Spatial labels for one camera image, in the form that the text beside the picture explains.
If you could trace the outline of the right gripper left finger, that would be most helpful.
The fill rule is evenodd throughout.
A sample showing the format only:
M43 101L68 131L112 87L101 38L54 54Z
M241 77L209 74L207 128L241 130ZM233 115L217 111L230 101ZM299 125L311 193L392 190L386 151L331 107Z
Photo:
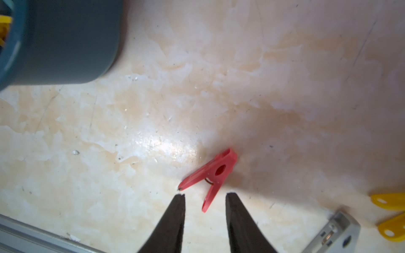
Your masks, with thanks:
M139 253L181 253L186 213L185 196L177 194Z

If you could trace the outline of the aluminium front rail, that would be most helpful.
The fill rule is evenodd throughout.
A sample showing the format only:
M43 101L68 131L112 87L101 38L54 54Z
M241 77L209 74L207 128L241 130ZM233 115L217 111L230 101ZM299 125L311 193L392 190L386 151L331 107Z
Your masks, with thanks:
M1 215L2 253L99 253L72 235L56 235Z

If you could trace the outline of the teal plastic storage box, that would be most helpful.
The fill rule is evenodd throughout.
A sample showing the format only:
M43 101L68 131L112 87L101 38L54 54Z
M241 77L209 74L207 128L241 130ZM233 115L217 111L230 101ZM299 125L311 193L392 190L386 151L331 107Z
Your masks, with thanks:
M2 1L12 18L1 47L1 89L81 84L118 56L123 1Z

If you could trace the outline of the grey clothespin bottom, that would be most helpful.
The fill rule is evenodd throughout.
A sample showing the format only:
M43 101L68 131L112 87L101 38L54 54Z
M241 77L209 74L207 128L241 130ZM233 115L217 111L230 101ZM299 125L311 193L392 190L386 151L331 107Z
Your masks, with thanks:
M303 253L354 253L361 226L351 215L337 212Z

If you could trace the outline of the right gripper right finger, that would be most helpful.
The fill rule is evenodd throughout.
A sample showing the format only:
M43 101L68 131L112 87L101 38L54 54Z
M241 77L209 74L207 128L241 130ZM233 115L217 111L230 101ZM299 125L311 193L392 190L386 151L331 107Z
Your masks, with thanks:
M226 222L232 253L276 253L234 192L226 195Z

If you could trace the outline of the yellow clothespin small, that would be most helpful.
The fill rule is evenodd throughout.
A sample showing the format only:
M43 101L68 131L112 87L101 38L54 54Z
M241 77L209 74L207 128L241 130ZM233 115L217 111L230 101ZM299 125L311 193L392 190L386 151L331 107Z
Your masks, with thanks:
M5 46L5 41L11 29L13 18L7 15L0 15L0 46Z

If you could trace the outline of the red clothespin bottom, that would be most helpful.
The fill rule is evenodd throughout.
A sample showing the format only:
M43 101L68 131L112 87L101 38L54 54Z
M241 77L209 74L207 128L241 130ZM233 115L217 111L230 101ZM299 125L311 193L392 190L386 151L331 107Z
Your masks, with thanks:
M235 164L237 163L238 155L231 148L223 151L215 156L210 162L203 165L195 172L186 177L178 186L178 190L185 190L202 180L208 180L211 187L204 199L202 212L206 212L220 188L224 184L227 177L232 173Z

